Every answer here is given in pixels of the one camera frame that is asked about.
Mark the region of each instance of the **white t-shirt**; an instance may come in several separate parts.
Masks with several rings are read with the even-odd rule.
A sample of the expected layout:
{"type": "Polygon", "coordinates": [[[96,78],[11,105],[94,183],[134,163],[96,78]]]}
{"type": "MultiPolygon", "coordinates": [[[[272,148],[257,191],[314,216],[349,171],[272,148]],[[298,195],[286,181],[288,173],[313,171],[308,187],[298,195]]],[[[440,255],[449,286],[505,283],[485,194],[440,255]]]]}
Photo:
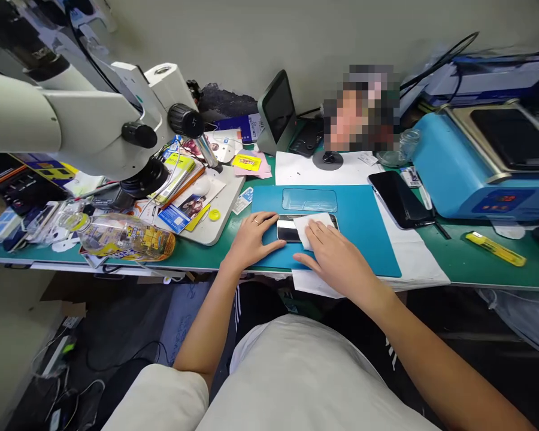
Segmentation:
{"type": "Polygon", "coordinates": [[[288,314],[252,329],[208,408],[193,372],[144,368],[103,431],[438,430],[336,331],[288,314]]]}

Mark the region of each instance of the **person's hand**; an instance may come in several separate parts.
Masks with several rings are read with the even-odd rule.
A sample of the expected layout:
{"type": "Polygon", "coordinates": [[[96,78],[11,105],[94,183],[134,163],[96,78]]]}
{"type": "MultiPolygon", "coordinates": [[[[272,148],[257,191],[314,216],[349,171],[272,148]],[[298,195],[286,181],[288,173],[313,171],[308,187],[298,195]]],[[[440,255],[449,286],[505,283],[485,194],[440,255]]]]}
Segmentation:
{"type": "Polygon", "coordinates": [[[393,290],[373,274],[358,248],[336,228],[310,220],[305,234],[317,262],[304,253],[295,253],[293,258],[366,313],[385,306],[387,300],[395,297],[393,290]]]}
{"type": "Polygon", "coordinates": [[[286,245],[286,241],[274,241],[263,245],[262,236],[272,224],[280,218],[275,212],[261,211],[253,213],[241,222],[241,226],[234,238],[232,247],[229,249],[220,269],[228,268],[235,271],[243,271],[248,266],[262,260],[272,251],[276,251],[286,245]]]}

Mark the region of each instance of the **glass jar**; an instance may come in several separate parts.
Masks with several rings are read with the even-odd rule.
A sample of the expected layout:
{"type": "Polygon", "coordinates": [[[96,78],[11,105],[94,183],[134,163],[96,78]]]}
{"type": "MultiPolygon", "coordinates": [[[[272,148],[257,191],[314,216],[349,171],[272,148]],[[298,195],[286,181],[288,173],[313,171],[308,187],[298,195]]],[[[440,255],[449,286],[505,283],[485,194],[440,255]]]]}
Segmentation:
{"type": "Polygon", "coordinates": [[[384,166],[400,168],[411,161],[420,140],[421,131],[407,129],[399,136],[399,151],[378,151],[376,157],[384,166]]]}

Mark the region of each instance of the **plastic bottle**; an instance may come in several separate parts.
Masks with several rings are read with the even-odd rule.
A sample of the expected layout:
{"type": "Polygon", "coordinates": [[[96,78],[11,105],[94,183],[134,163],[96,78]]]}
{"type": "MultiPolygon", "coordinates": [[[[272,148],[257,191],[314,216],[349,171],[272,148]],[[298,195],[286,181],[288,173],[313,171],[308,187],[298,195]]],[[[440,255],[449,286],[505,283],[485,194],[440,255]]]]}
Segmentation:
{"type": "Polygon", "coordinates": [[[413,152],[420,140],[421,131],[407,129],[399,136],[399,151],[378,151],[376,157],[384,166],[400,168],[411,161],[413,152]]]}
{"type": "Polygon", "coordinates": [[[94,256],[157,262],[174,251],[175,236],[133,215],[62,214],[58,224],[78,233],[82,246],[94,256]]]}

